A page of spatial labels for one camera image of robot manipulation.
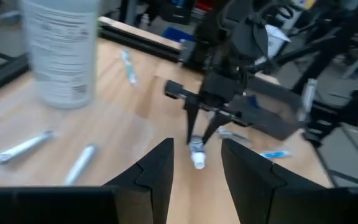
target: small tube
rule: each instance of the small tube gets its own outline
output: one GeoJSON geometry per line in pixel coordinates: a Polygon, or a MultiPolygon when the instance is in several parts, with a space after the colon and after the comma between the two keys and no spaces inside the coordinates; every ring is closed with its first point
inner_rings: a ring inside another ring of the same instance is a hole
{"type": "Polygon", "coordinates": [[[121,50],[121,57],[124,61],[125,70],[129,79],[129,83],[132,85],[137,85],[137,79],[135,74],[135,69],[132,64],[131,55],[128,50],[121,50]]]}
{"type": "MultiPolygon", "coordinates": [[[[209,111],[208,119],[211,120],[214,117],[214,115],[215,115],[215,112],[209,111]]],[[[218,133],[219,133],[219,137],[221,139],[232,139],[235,141],[242,141],[242,142],[246,143],[248,147],[252,147],[252,142],[249,138],[241,136],[239,134],[236,134],[232,131],[228,131],[222,126],[218,127],[218,133]]]]}
{"type": "Polygon", "coordinates": [[[95,152],[96,152],[95,144],[90,144],[85,147],[85,149],[81,153],[80,157],[77,159],[77,161],[74,163],[74,166],[69,171],[69,173],[64,181],[64,185],[73,185],[75,183],[75,181],[81,175],[82,171],[89,164],[89,162],[95,152]]]}
{"type": "Polygon", "coordinates": [[[31,138],[25,142],[18,144],[2,153],[0,153],[0,164],[7,164],[12,159],[19,157],[25,152],[37,149],[42,143],[53,137],[53,131],[45,131],[40,136],[31,138]]]}
{"type": "Polygon", "coordinates": [[[313,105],[314,94],[316,93],[317,80],[310,78],[302,94],[302,106],[298,110],[298,121],[305,121],[313,105]]]}

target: bottle label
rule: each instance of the bottle label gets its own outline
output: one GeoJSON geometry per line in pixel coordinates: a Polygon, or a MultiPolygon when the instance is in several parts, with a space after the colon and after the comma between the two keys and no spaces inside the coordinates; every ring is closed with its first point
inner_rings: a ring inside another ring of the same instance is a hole
{"type": "Polygon", "coordinates": [[[65,12],[22,2],[30,64],[42,97],[80,103],[92,96],[95,12],[65,12]]]}

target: barcode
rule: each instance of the barcode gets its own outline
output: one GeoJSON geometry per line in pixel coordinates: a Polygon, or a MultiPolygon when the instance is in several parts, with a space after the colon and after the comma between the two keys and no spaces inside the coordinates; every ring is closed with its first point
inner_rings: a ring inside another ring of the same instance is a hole
{"type": "Polygon", "coordinates": [[[80,85],[80,86],[74,86],[72,87],[73,89],[73,100],[80,100],[82,99],[87,91],[87,86],[86,85],[80,85]]]}
{"type": "Polygon", "coordinates": [[[74,86],[73,90],[78,93],[86,93],[86,85],[74,86]]]}

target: toothpaste tube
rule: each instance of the toothpaste tube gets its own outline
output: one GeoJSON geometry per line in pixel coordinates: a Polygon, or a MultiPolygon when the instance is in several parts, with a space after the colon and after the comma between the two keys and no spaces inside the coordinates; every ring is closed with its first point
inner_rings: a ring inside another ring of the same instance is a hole
{"type": "Polygon", "coordinates": [[[290,156],[290,152],[288,151],[277,151],[277,152],[263,152],[259,155],[265,157],[266,159],[276,159],[290,156]]]}
{"type": "Polygon", "coordinates": [[[137,80],[135,76],[134,66],[132,65],[131,56],[127,50],[121,50],[121,57],[125,64],[125,70],[129,79],[129,83],[136,85],[137,80]]]}

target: white cap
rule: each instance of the white cap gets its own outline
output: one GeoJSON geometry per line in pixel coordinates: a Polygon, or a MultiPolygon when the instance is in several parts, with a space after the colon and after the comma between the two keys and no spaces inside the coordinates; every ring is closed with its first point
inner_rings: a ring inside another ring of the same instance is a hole
{"type": "Polygon", "coordinates": [[[192,152],[191,160],[194,162],[196,169],[202,169],[205,166],[205,153],[203,152],[192,152]]]}

